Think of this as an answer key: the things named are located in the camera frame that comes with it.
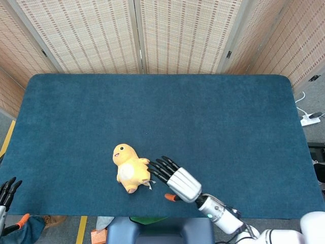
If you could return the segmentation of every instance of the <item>yellow plush toy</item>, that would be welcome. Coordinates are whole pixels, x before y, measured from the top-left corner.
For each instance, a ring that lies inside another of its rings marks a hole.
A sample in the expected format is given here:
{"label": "yellow plush toy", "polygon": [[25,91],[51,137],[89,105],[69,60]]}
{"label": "yellow plush toy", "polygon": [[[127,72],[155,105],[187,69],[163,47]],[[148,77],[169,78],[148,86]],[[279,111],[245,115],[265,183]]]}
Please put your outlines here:
{"label": "yellow plush toy", "polygon": [[113,162],[118,166],[117,182],[122,183],[127,193],[133,193],[138,186],[150,186],[150,172],[147,171],[148,159],[139,159],[136,151],[127,144],[114,148]]}

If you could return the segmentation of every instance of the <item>blue table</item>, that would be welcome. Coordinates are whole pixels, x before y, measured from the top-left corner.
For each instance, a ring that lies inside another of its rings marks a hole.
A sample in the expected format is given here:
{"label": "blue table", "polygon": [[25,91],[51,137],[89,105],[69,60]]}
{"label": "blue table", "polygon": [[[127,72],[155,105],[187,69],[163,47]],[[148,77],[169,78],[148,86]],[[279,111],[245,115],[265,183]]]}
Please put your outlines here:
{"label": "blue table", "polygon": [[324,210],[290,82],[277,75],[34,76],[0,179],[11,214],[200,217],[157,182],[127,194],[113,148],[167,155],[247,218]]}

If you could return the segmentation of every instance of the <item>orange object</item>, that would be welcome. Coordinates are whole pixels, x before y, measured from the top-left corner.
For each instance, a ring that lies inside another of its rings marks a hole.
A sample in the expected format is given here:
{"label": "orange object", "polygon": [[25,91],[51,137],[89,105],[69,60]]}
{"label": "orange object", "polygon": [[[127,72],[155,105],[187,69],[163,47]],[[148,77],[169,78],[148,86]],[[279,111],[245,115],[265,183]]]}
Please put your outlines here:
{"label": "orange object", "polygon": [[166,193],[166,194],[165,194],[165,198],[166,198],[167,200],[172,201],[172,202],[175,202],[175,201],[176,201],[176,200],[175,200],[176,195],[172,195],[172,194],[169,194],[169,193]]}
{"label": "orange object", "polygon": [[105,244],[107,238],[107,229],[91,231],[91,244]]}
{"label": "orange object", "polygon": [[26,224],[28,219],[29,219],[29,214],[26,213],[16,224],[19,226],[19,229],[21,229],[24,226],[24,224]]}

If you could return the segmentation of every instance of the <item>power strip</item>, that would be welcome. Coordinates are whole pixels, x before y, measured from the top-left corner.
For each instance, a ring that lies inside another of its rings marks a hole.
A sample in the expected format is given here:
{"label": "power strip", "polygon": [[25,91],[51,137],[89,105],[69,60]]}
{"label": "power strip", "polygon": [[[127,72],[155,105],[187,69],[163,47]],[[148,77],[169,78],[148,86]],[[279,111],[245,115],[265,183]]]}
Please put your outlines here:
{"label": "power strip", "polygon": [[311,115],[312,113],[308,114],[307,116],[306,115],[303,116],[303,118],[300,121],[302,126],[309,126],[320,122],[319,118],[309,118],[309,116]]}

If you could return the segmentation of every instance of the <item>woven partition panel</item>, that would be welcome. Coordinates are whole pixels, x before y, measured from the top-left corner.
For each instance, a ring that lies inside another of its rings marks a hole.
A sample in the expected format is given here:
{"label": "woven partition panel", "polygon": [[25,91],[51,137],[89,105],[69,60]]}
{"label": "woven partition panel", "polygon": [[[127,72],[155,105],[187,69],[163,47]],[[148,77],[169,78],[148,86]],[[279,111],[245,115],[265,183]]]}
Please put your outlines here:
{"label": "woven partition panel", "polygon": [[228,74],[245,74],[260,45],[270,33],[273,23],[287,0],[257,0],[243,20],[232,56],[222,71]]}
{"label": "woven partition panel", "polygon": [[249,71],[281,74],[296,87],[325,61],[325,2],[294,0]]}
{"label": "woven partition panel", "polygon": [[215,73],[241,0],[141,0],[147,73]]}
{"label": "woven partition panel", "polygon": [[23,87],[37,73],[51,73],[51,68],[28,37],[0,3],[0,67]]}
{"label": "woven partition panel", "polygon": [[0,108],[17,117],[24,89],[2,70],[0,70],[0,87]]}
{"label": "woven partition panel", "polygon": [[67,73],[139,73],[127,0],[17,0]]}

